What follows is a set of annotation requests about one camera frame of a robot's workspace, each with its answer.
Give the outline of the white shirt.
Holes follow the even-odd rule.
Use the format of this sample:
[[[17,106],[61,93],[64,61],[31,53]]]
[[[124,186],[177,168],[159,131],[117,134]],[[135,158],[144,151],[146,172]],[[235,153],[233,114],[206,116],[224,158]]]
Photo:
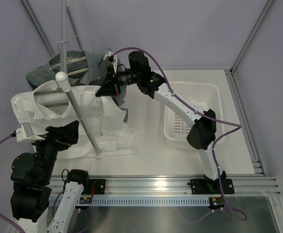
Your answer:
[[[99,86],[73,86],[72,92],[102,150],[135,149],[133,141],[137,128],[125,123],[126,111],[112,97],[96,97]],[[46,127],[65,126],[78,119],[70,102],[43,106],[34,100],[33,91],[20,93],[11,99],[13,112],[19,122],[30,123],[35,135],[46,134]]]

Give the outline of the grey clothes hanger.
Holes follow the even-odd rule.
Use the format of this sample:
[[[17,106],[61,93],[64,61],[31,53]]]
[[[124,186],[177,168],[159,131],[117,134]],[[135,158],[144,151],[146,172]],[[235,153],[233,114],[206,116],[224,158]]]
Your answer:
[[[57,72],[54,80],[40,85],[33,91],[34,100],[43,106],[68,104],[70,94],[72,86],[68,74],[63,71]]]

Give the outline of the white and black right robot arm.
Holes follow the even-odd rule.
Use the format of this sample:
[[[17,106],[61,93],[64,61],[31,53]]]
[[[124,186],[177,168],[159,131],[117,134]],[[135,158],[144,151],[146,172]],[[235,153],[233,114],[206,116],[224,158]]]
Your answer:
[[[204,178],[190,181],[191,188],[209,193],[218,192],[223,187],[226,174],[220,172],[218,161],[213,156],[217,131],[215,112],[196,107],[182,98],[172,89],[165,77],[150,68],[148,58],[142,51],[133,51],[128,58],[130,67],[119,71],[113,52],[110,51],[104,56],[104,60],[110,65],[101,87],[95,94],[96,97],[118,96],[122,87],[135,84],[143,94],[171,109],[189,126],[186,140],[199,152],[204,166]]]

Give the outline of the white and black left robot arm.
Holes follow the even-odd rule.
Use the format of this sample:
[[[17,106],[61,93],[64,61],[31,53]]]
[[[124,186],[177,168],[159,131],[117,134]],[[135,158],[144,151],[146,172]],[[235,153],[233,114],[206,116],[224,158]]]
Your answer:
[[[47,224],[52,191],[49,184],[58,153],[78,142],[79,121],[61,127],[48,126],[45,131],[35,135],[29,123],[23,123],[16,131],[17,141],[33,144],[36,152],[23,153],[12,163],[12,213],[26,233],[66,233],[78,199],[90,190],[89,174],[79,169],[68,172],[63,198],[51,223]]]

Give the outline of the grey-green shirt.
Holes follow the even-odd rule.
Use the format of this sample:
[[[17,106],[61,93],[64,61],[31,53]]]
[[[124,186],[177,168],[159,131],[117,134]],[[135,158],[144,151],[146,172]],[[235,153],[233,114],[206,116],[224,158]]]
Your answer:
[[[93,85],[100,87],[106,77],[107,67],[109,66],[109,62],[103,60],[104,55],[108,51],[110,51],[110,49],[100,49],[94,52],[85,51],[89,70],[83,75],[77,76],[77,78],[71,76],[68,77],[71,86]],[[26,80],[32,88],[31,91],[35,90],[40,85],[55,79],[55,75],[47,73],[49,68],[50,66],[47,62],[44,66],[37,67],[26,74]],[[121,105],[124,102],[126,87],[122,87],[121,91],[119,96],[110,96],[119,108],[121,108]],[[121,109],[126,111],[125,123],[127,123],[127,109]]]

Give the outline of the beige clothes hanger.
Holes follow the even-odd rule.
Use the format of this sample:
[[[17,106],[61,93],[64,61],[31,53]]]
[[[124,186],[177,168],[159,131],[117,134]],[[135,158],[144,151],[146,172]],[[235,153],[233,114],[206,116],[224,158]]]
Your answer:
[[[57,45],[59,53],[53,56],[48,64],[50,68],[47,73],[55,75],[58,71],[61,71],[61,48],[62,44],[71,44],[67,40],[60,41]],[[67,50],[66,51],[66,73],[68,76],[77,78],[77,76],[83,75],[89,70],[86,53],[84,50]]]

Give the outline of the grey clothes rack stand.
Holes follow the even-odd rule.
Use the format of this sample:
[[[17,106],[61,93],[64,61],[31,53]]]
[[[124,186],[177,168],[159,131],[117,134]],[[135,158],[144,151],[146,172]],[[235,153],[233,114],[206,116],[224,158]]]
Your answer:
[[[71,103],[90,143],[92,144],[94,151],[86,154],[87,157],[93,157],[97,160],[101,160],[105,157],[116,157],[116,156],[132,156],[137,153],[135,149],[121,149],[121,150],[102,150],[93,133],[90,130],[90,127],[87,121],[84,118],[84,115],[77,103],[77,100],[72,92],[72,87],[68,80],[67,74],[67,33],[66,33],[66,10],[67,10],[68,1],[61,1],[61,40],[59,42],[60,46],[60,72],[55,75],[56,82],[62,91],[67,95],[69,102]]]

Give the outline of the white plastic basket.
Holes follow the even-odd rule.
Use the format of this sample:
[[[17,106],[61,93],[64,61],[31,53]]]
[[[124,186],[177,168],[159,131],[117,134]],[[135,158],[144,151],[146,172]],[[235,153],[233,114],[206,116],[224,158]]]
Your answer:
[[[222,119],[220,92],[217,86],[209,83],[191,83],[172,81],[171,86],[185,99],[195,105],[195,109],[212,109],[217,119]],[[169,148],[194,150],[186,138],[190,127],[174,111],[165,107],[163,133]]]

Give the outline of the aluminium frame post left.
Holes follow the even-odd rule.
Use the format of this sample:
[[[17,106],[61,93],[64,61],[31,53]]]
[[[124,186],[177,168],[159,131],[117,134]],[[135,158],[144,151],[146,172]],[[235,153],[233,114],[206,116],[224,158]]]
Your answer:
[[[49,41],[49,39],[47,38],[47,35],[41,25],[41,23],[39,22],[38,16],[36,15],[31,3],[29,0],[20,0],[20,3],[22,5],[22,7],[24,8],[27,16],[29,17],[30,22],[32,23],[34,29],[36,30],[40,40],[42,41],[45,49],[47,50],[48,54],[50,56],[54,56],[55,55],[55,51]]]

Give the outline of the aluminium frame post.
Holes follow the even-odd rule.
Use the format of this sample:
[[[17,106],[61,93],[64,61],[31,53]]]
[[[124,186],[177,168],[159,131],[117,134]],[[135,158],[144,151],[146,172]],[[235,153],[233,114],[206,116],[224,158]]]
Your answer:
[[[256,35],[258,34],[263,22],[265,21],[265,19],[267,18],[271,8],[273,7],[274,3],[276,2],[276,0],[267,0],[262,8],[262,10],[260,11],[257,19],[255,20],[240,52],[238,53],[235,61],[233,62],[231,68],[230,68],[230,73],[232,75],[235,74],[235,72],[237,71],[237,68],[239,67],[240,63],[242,62],[243,58],[245,57],[248,49],[250,48],[253,40],[255,39]]]
[[[24,8],[27,16],[29,17],[30,22],[32,23],[34,29],[36,30],[40,40],[42,41],[45,49],[47,50],[48,54],[50,56],[54,56],[55,55],[55,51],[49,41],[49,39],[47,38],[47,35],[41,25],[41,23],[39,22],[38,16],[36,15],[31,3],[29,0],[20,0],[20,3],[22,5],[22,7]]]

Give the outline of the aluminium mounting rail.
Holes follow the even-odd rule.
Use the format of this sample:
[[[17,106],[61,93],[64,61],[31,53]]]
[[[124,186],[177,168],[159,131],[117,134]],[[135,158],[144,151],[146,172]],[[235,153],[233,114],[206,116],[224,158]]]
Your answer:
[[[153,177],[102,177],[106,180],[108,196],[189,196],[190,176]],[[280,188],[274,177],[230,177],[236,196],[280,196]]]

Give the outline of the aluminium frame post right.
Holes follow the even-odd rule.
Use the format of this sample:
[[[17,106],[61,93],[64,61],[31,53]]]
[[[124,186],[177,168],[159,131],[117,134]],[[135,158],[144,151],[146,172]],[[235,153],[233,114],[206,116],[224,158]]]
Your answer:
[[[253,40],[255,39],[256,35],[258,34],[263,22],[265,21],[265,19],[267,18],[271,8],[273,7],[274,3],[276,2],[276,0],[267,0],[262,8],[262,10],[260,11],[257,19],[255,20],[240,52],[238,53],[235,61],[233,62],[231,68],[230,68],[230,73],[232,75],[235,74],[235,72],[237,71],[237,68],[239,67],[240,63],[242,62],[243,58],[245,57],[248,49],[250,48]]]

